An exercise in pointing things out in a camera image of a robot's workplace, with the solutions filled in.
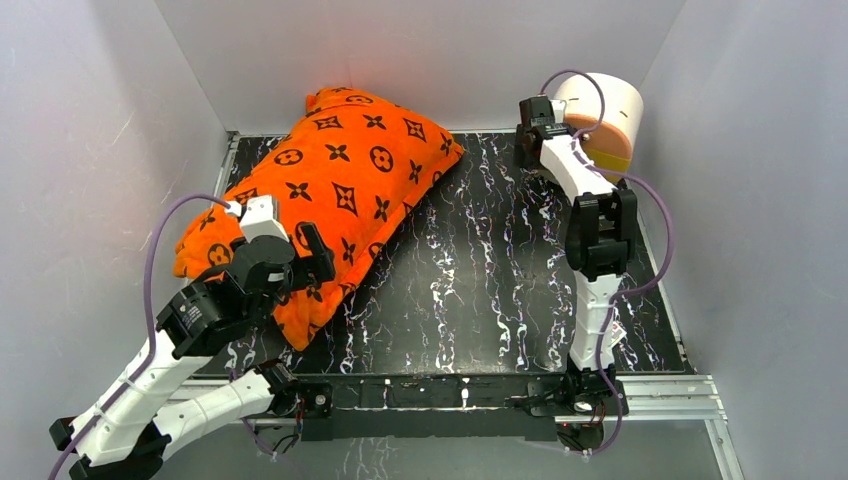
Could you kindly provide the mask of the orange patterned plush pillowcase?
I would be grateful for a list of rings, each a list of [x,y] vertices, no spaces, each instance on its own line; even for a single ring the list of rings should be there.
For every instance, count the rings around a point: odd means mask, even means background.
[[[347,87],[310,95],[305,116],[225,201],[272,195],[288,236],[314,223],[335,254],[335,279],[295,292],[268,320],[305,349],[355,290],[376,255],[427,191],[462,157],[444,128],[374,94]],[[240,216],[215,205],[196,217],[176,245],[173,272],[193,281],[228,261],[244,238]]]

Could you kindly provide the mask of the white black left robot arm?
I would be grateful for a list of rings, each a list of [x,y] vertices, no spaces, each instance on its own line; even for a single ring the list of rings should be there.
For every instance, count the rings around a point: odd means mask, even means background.
[[[299,254],[295,240],[306,244]],[[84,413],[56,420],[51,438],[75,454],[73,479],[149,479],[188,444],[260,414],[301,421],[321,393],[278,360],[248,368],[228,383],[173,403],[172,395],[223,348],[243,337],[301,290],[335,275],[333,252],[317,227],[303,222],[293,237],[281,227],[238,238],[232,257],[203,271],[159,313],[137,356]]]

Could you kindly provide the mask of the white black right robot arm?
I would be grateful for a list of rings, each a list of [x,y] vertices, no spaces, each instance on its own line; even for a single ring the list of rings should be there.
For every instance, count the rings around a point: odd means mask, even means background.
[[[571,205],[565,254],[576,280],[576,327],[563,379],[565,405],[590,413],[610,395],[613,296],[635,251],[635,194],[607,180],[582,149],[579,133],[555,118],[545,95],[519,103],[516,159],[550,176]]]

